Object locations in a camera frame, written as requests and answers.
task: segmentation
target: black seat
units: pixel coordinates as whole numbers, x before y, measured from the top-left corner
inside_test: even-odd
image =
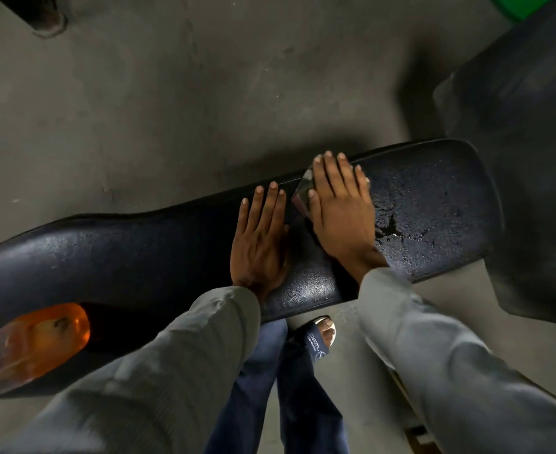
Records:
[[[458,140],[400,144],[354,159],[371,179],[377,244],[391,266],[419,281],[485,256],[502,232],[500,203],[474,148]],[[279,183],[292,194],[302,171]],[[239,202],[255,185],[136,215],[78,215],[0,244],[0,327],[26,312],[77,302],[142,312],[168,324],[203,292],[229,285]],[[357,297],[357,286],[322,251],[289,207],[292,267],[263,320]],[[56,392],[115,358],[85,348],[10,392]]]

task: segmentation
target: grey jacket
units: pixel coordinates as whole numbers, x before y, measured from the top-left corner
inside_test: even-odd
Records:
[[[556,400],[408,282],[371,271],[358,310],[443,452],[556,452]],[[211,290],[151,343],[58,394],[0,453],[200,453],[259,326],[251,291]]]

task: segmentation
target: slide sandal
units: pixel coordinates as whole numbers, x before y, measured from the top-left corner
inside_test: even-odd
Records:
[[[310,353],[310,357],[312,358],[312,362],[316,362],[322,357],[324,357],[329,352],[329,347],[324,343],[324,338],[322,337],[322,333],[320,332],[320,328],[318,324],[323,321],[324,319],[331,319],[327,315],[323,315],[321,317],[315,318],[305,325],[297,328],[293,334],[293,337],[297,343],[305,346],[308,352]],[[335,322],[330,327],[333,330],[333,340],[331,341],[331,346],[335,342],[335,337],[337,337],[337,329],[335,328]]]

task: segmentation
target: blue jeans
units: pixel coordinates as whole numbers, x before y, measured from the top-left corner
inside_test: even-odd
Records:
[[[266,323],[234,383],[205,454],[255,454],[277,381],[285,454],[348,454],[343,417],[314,376],[304,346],[286,342],[287,321]]]

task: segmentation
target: foot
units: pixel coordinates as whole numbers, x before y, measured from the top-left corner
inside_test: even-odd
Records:
[[[322,333],[322,339],[324,339],[327,347],[331,347],[333,336],[335,336],[335,330],[333,330],[332,326],[333,321],[330,318],[325,318],[318,324],[320,333]]]

